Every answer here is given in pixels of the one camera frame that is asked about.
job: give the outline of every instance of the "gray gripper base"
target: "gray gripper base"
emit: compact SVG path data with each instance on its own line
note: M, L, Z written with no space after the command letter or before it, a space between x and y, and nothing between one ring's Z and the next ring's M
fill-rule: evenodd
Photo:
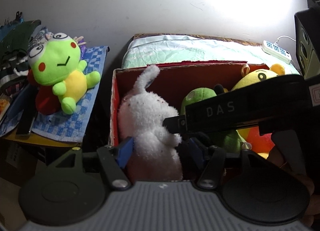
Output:
M190 182L137 182L113 192L93 216L67 227L27 222L20 231L304 231L299 221L266 227L233 216L215 193L195 189Z

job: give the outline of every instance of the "book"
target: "book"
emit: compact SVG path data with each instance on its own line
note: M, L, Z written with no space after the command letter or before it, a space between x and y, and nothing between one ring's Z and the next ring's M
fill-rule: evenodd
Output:
M5 94L0 95L0 122L2 122L2 119L7 112L7 109L11 105L12 99Z

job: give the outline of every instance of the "white plush toy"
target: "white plush toy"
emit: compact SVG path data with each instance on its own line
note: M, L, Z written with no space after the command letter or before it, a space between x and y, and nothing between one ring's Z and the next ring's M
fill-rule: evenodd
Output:
M179 113L160 96L146 91L159 72L155 65L147 67L122 99L118 112L120 138L134 139L133 154L127 164L127 175L132 182L182 180L175 150L181 137L162 126L165 118Z

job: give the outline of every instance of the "folded clothes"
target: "folded clothes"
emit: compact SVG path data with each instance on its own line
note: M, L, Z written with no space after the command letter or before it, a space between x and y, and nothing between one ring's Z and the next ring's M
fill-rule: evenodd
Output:
M35 31L32 33L30 37L27 54L29 54L30 50L35 46L39 46L46 43L47 39L45 38L45 35L49 33L51 32L49 32L46 26L43 26L43 25L37 26Z
M2 41L4 37L19 24L20 24L20 21L13 20L9 22L9 24L4 25L0 29L0 41Z
M14 21L0 30L4 36L0 42L0 92L15 96L23 88L28 74L29 41L43 28L41 21L35 20Z
M40 20L22 22L3 38L0 43L0 65L15 56L21 58L27 55L30 37L40 24Z

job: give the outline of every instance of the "green plush toy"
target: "green plush toy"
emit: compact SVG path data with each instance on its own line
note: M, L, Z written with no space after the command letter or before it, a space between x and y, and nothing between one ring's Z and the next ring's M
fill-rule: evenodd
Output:
M186 105L215 96L217 96L216 92L210 88L197 88L192 90L182 101L180 111L181 115L184 115L186 113ZM239 135L237 130L211 132L207 135L215 145L224 148L227 152L239 153L242 143L245 143L245 140Z
M80 61L80 48L76 41L64 33L57 33L47 43L34 47L28 56L35 81L44 86L52 85L61 108L66 114L76 110L76 103L100 81L98 71L84 75L87 66Z

